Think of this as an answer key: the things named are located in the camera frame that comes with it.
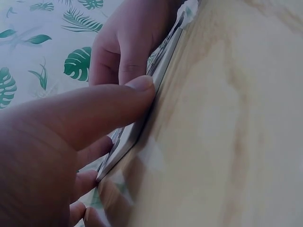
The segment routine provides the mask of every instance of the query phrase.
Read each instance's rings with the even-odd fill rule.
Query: leaf print
[[[63,15],[64,21],[72,26],[62,26],[63,29],[72,32],[98,32],[103,24],[91,19],[89,16],[83,16],[83,13],[76,9],[70,8]]]
[[[191,9],[188,6],[186,6],[186,8],[185,8],[185,12],[188,17],[193,16],[193,12],[191,11]]]
[[[91,47],[83,47],[70,53],[64,62],[64,73],[72,79],[88,81]]]
[[[46,91],[46,85],[47,85],[47,71],[45,68],[45,58],[44,58],[44,65],[39,64],[42,67],[41,73],[38,73],[36,71],[29,70],[30,73],[34,74],[39,80],[40,85]]]
[[[58,0],[58,1],[61,2],[61,3],[64,3],[67,6],[71,5],[71,0]]]
[[[52,38],[48,35],[36,35],[26,40],[26,42],[30,42],[32,44],[41,44],[50,39]]]
[[[5,30],[4,32],[0,33],[0,38],[6,38],[6,37],[9,37],[9,36],[12,36],[15,33],[16,33],[16,31],[14,31],[12,29],[8,29],[8,30]]]
[[[7,107],[15,96],[16,82],[7,67],[0,69],[0,109]]]
[[[53,3],[52,2],[37,3],[29,7],[29,11],[35,11],[35,10],[53,11]]]
[[[87,9],[102,8],[103,0],[78,0]]]
[[[157,53],[153,52],[151,54],[151,56],[147,59],[147,67],[149,67],[149,65],[152,63],[152,61],[154,60],[154,58],[156,57]]]
[[[8,9],[8,12],[6,13],[6,18],[9,18],[9,14],[10,14],[10,13],[12,13],[12,14],[17,14],[16,12],[13,11],[13,8],[10,7],[10,8]]]

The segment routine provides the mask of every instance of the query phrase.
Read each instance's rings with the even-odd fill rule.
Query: light wood table
[[[303,1],[202,1],[99,193],[113,227],[303,226]]]

